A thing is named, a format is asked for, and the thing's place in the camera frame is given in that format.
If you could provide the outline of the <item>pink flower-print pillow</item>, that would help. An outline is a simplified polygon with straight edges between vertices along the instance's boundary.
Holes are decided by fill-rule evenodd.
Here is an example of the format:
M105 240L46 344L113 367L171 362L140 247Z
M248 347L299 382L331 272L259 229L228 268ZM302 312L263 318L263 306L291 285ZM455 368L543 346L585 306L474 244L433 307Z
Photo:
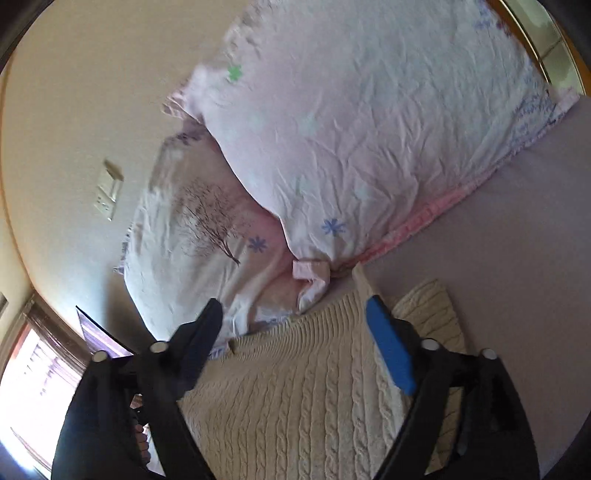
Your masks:
M301 260L420 231L578 101L485 1L256 1L167 99L213 136Z

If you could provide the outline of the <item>wall power outlet panel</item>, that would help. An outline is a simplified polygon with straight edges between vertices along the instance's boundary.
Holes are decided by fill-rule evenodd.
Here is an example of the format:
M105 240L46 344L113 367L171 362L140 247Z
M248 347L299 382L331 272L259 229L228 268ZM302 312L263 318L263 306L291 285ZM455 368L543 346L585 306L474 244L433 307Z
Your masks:
M93 206L107 221L113 219L123 180L121 170L104 160L94 190Z

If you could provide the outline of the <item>beige cable-knit sweater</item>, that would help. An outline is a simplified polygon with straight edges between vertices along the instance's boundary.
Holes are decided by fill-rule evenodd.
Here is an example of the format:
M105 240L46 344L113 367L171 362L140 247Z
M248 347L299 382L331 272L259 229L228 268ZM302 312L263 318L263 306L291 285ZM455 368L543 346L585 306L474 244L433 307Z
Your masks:
M371 479L409 408L356 292L239 338L180 401L219 479Z

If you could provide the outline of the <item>wooden headboard with panels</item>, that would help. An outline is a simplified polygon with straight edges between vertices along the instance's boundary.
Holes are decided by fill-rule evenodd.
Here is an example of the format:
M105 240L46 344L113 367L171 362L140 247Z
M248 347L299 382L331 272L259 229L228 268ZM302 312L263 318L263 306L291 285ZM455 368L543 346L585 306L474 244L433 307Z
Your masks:
M590 68L551 13L538 1L500 0L489 5L524 46L544 78L557 88L590 95Z

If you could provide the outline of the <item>pink tree-print pillow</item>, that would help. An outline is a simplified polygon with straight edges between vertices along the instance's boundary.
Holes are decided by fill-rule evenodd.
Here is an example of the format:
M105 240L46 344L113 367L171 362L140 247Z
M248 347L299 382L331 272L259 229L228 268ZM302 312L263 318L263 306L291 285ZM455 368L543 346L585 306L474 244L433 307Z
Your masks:
M214 345L222 348L310 309L331 270L294 257L280 221L246 192L205 127L186 120L163 141L140 197L123 277L157 340L217 299L223 320Z

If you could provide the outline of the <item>dark framed monitor screen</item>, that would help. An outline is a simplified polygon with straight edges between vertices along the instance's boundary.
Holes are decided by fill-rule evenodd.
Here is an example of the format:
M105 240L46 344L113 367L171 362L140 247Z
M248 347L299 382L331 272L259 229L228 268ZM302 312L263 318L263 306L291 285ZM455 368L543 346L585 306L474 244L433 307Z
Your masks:
M89 351L94 354L98 351L105 351L112 358L132 356L125 345L117 341L102 326L97 324L79 307L76 308L77 317L82 330L84 341Z

